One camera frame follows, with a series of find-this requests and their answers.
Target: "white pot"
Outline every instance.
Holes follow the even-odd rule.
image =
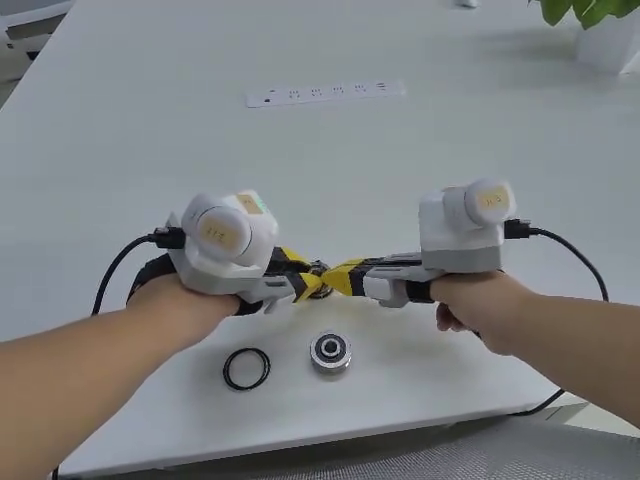
[[[578,62],[602,72],[640,72],[640,9],[624,18],[605,17],[578,34]]]

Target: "white table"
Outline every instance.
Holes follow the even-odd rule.
[[[634,205],[640,79],[572,62],[572,27],[535,5],[493,0],[79,1],[0,114],[0,337],[86,315],[126,242],[197,192],[255,188],[281,241],[329,263],[418,248],[430,189],[502,176],[520,213],[565,234],[639,302]],[[248,109],[243,95],[401,78],[404,98]],[[123,305],[128,258],[105,308]],[[540,291],[598,296],[572,256],[514,242],[507,268]],[[339,381],[314,375],[308,342],[333,328],[354,359]],[[273,369],[249,393],[220,369],[236,348]],[[433,310],[385,310],[335,296],[273,316],[232,318],[157,371],[62,466],[125,471],[533,406],[553,386],[436,331]]]

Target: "metal bearing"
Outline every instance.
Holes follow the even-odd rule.
[[[344,372],[351,363],[351,344],[334,332],[324,332],[309,347],[311,363],[322,374]]]

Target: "finger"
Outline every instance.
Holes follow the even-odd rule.
[[[438,305],[438,308],[436,309],[436,321],[438,330],[442,332],[446,332],[447,330],[449,330],[451,328],[451,325],[455,321],[453,313],[451,313],[449,307],[444,303]]]
[[[453,322],[451,322],[451,330],[453,330],[454,332],[465,332],[467,330],[467,327],[465,327],[464,324],[459,320],[454,320]]]

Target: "black rubber o-ring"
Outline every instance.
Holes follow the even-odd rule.
[[[243,353],[249,352],[255,353],[256,355],[258,355],[258,357],[260,357],[260,360],[262,360],[262,375],[260,375],[260,378],[252,385],[238,385],[236,382],[231,380],[231,374],[229,373],[229,370],[231,369],[231,364],[238,356],[242,355]],[[253,390],[254,388],[259,387],[267,379],[269,373],[271,373],[271,360],[269,359],[269,356],[259,348],[253,347],[246,347],[241,348],[240,350],[236,350],[231,355],[229,355],[227,360],[224,362],[224,367],[222,367],[222,378],[224,378],[224,383],[238,392],[246,392],[247,390]]]

